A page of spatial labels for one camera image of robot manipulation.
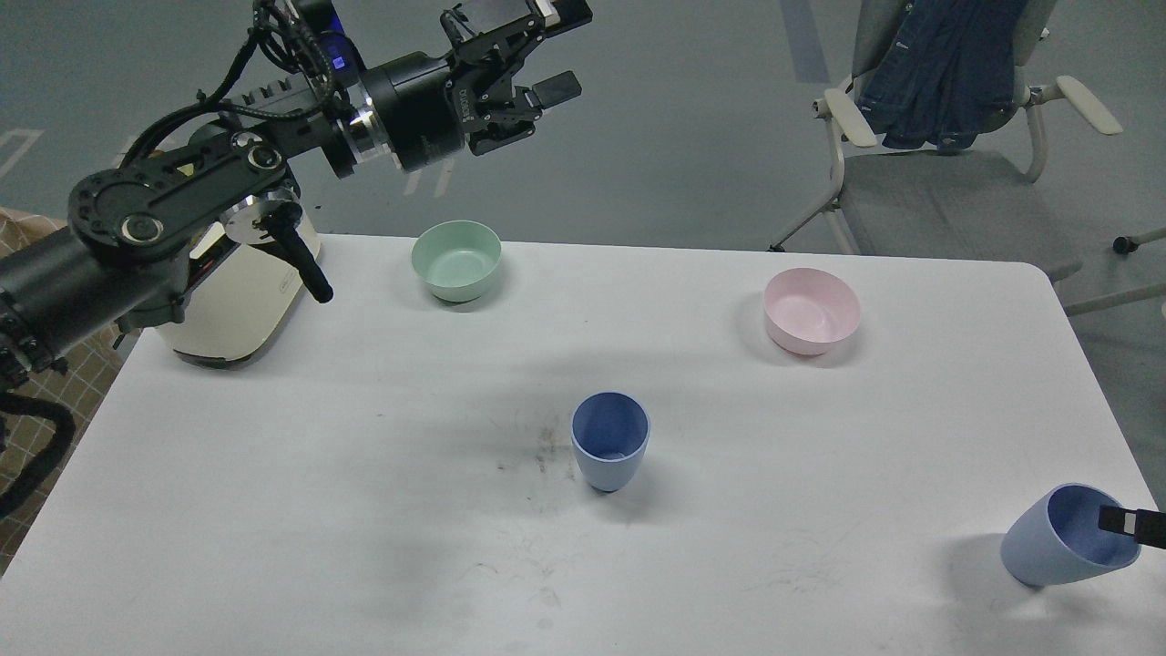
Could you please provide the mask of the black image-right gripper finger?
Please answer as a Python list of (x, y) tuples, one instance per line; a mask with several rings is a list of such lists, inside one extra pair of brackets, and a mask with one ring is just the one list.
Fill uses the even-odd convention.
[(1124, 509), (1112, 505), (1100, 507), (1097, 528), (1107, 532), (1119, 532), (1137, 541), (1142, 546), (1165, 549), (1165, 512), (1149, 509)]

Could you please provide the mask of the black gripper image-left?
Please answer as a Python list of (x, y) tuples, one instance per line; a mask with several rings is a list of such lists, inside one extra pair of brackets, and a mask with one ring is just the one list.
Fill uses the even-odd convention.
[(547, 37), (592, 17), (586, 1), (465, 1), (443, 10), (449, 52), (415, 51), (359, 75), (354, 162), (391, 155), (410, 172), (463, 147), (483, 155), (532, 136), (546, 110), (578, 98), (582, 86), (563, 71), (521, 87), (517, 71)]

